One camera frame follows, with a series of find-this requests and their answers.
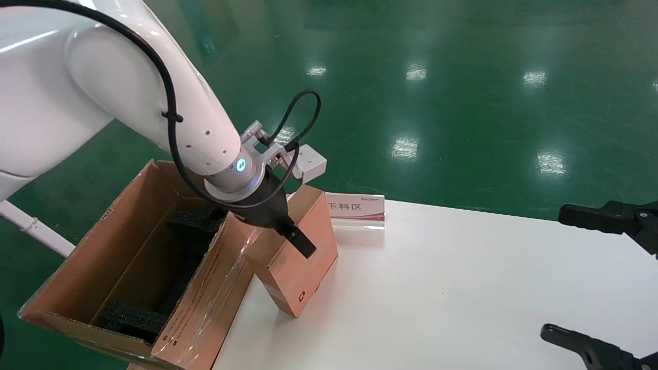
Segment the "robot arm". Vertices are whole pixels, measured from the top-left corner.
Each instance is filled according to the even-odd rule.
[[[249,224],[274,228],[304,255],[312,254],[315,247],[288,216],[286,196],[272,167],[291,166],[287,173],[295,172],[308,180],[303,173],[317,176],[324,172],[326,161],[315,153],[318,159],[311,171],[301,167],[293,171],[299,145],[284,149],[266,139],[269,148],[259,153],[255,149],[257,138],[266,138],[259,124],[252,125],[242,137],[238,134],[210,86],[140,0],[87,0],[87,8],[61,0],[10,3],[46,4],[74,13],[83,9],[78,14],[89,13],[93,19],[51,9],[25,8],[9,13],[11,8],[4,8],[0,13],[20,24],[18,30],[35,34],[16,35],[10,28],[3,30],[0,38],[0,73],[3,77],[17,75],[15,84],[19,86],[15,96],[0,103],[3,111],[12,115],[6,120],[8,124],[0,126],[0,151],[7,152],[0,153],[0,176],[4,176],[0,177],[0,200],[57,165],[116,117],[172,152],[188,184],[204,198]],[[136,39],[118,33],[121,28]],[[146,54],[145,48],[156,57]],[[55,65],[43,70],[40,61],[44,58],[56,61]],[[12,68],[4,68],[5,63]],[[39,73],[43,78],[35,79]],[[27,86],[20,85],[25,78]],[[172,112],[182,117],[182,122],[166,117]],[[35,146],[29,139],[36,129],[32,122],[50,125],[56,134],[40,136],[39,146]],[[172,150],[172,143],[178,148]],[[290,149],[295,149],[292,160]],[[310,148],[305,151],[314,153]],[[183,166],[205,179],[205,191],[189,182]]]

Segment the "cardboard box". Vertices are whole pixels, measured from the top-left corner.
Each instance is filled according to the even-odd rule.
[[[329,208],[322,190],[302,185],[288,200],[289,215],[317,250],[306,259],[274,230],[263,230],[245,255],[274,303],[299,317],[338,257]]]
[[[19,313],[24,320],[145,369],[208,370],[253,273],[241,257],[256,228],[229,214],[151,344],[103,329],[109,301],[153,311],[184,263],[167,220],[195,196],[171,162],[148,163]]]

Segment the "box flap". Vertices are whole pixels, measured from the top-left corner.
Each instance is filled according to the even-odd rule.
[[[176,164],[172,161],[158,161],[158,168],[160,168],[160,172],[163,174],[163,177],[166,179],[166,181],[178,192],[178,194],[182,197],[195,197],[198,198],[199,196],[192,190],[186,183],[185,180],[180,176],[178,173],[178,169],[176,168]],[[188,171],[188,174],[196,182],[197,185],[199,185],[201,188],[205,189],[205,186],[203,185],[203,177],[199,176],[198,174],[195,174],[194,172]]]
[[[243,276],[245,264],[243,259],[239,259],[239,256],[245,243],[250,240],[249,237],[253,236],[256,229],[254,226],[241,222],[233,214],[228,214],[222,229],[215,235],[201,266],[178,302],[176,311],[169,318],[166,327],[154,344],[152,351],[154,356],[172,363],[179,363],[182,350],[180,345],[176,347],[177,343],[187,344],[189,349],[191,344],[200,346],[206,339],[206,333],[214,336],[211,340],[215,343],[214,345],[219,338],[226,336],[226,333],[220,332],[221,335],[217,337],[217,315],[223,311],[232,289],[236,286],[239,277]]]
[[[48,328],[38,314],[44,310],[89,323],[176,198],[149,162],[24,306],[22,318]]]
[[[176,210],[177,202],[174,202],[127,266],[105,304],[116,301],[149,311],[159,310],[162,299],[186,259],[185,246],[166,223]]]
[[[57,315],[56,313],[40,311],[40,314],[43,321],[45,321],[50,327],[72,337],[73,339],[100,343],[104,346],[112,347],[137,356],[149,356],[150,354],[150,346],[141,339],[79,323]]]
[[[131,362],[131,364],[128,366],[126,370],[185,370],[180,366],[176,366],[171,363],[166,363],[154,357],[136,356],[135,354],[129,354],[123,351],[115,350],[114,348],[109,348],[103,345],[92,343],[87,340],[77,340],[77,342],[79,345],[85,346],[87,348],[91,348],[94,351],[98,351],[110,356],[123,359],[124,361]]]
[[[304,216],[311,210],[324,192],[312,186],[302,185],[288,200],[288,214],[299,224]],[[269,266],[276,258],[286,239],[276,231],[269,228],[263,230],[262,237],[247,249],[246,256],[263,266]]]

